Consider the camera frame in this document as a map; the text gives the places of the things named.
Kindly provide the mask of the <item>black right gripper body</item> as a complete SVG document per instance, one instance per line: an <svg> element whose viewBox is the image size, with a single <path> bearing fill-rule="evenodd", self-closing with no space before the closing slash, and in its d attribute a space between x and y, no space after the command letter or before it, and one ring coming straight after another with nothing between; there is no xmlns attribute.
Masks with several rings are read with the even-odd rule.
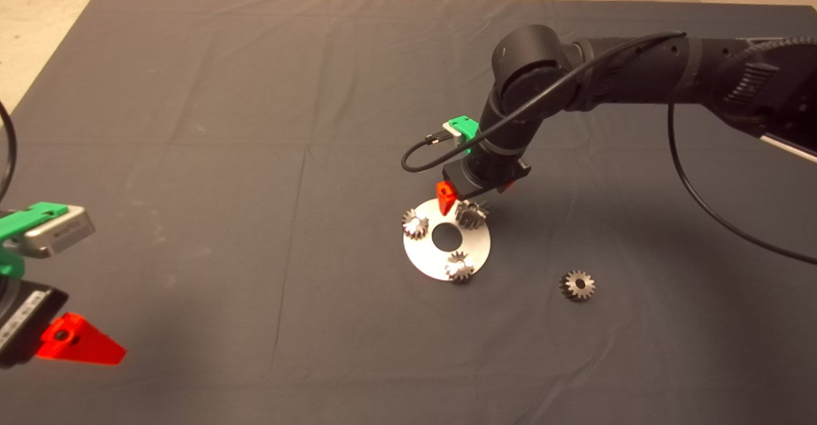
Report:
<svg viewBox="0 0 817 425"><path fill-rule="evenodd" d="M451 181L458 192L458 199L476 198L496 190L508 181L528 177L532 167L523 158L518 160L489 160L480 156L466 156L450 161L442 168L444 181Z"/></svg>

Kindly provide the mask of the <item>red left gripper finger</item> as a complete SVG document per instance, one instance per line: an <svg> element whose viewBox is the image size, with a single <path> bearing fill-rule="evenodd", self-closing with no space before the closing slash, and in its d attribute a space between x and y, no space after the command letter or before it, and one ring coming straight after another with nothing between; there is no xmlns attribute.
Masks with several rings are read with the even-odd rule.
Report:
<svg viewBox="0 0 817 425"><path fill-rule="evenodd" d="M53 320L39 341L36 356L44 360L119 365L126 356L124 346L77 313Z"/></svg>

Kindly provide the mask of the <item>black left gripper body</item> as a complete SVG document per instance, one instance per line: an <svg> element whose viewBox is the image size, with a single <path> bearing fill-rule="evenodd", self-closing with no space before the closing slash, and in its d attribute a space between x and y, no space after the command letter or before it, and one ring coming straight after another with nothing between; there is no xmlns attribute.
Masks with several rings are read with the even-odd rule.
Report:
<svg viewBox="0 0 817 425"><path fill-rule="evenodd" d="M41 334L67 300L67 292L44 283L1 283L2 369L11 369L33 358L39 347Z"/></svg>

